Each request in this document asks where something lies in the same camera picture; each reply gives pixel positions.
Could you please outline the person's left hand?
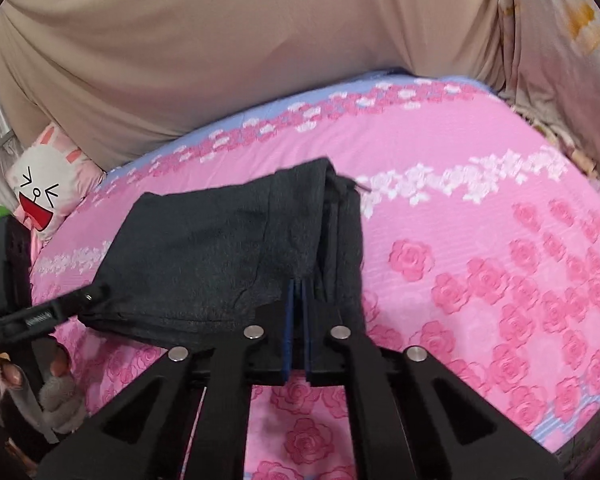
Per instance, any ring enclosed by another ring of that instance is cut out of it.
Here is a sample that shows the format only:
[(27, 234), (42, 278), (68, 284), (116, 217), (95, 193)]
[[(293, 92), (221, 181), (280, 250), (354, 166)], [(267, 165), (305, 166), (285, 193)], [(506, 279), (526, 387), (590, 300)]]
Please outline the person's left hand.
[(1, 394), (48, 443), (80, 428), (87, 416), (84, 394), (71, 373), (66, 348), (54, 338), (32, 342), (31, 361), (0, 359)]

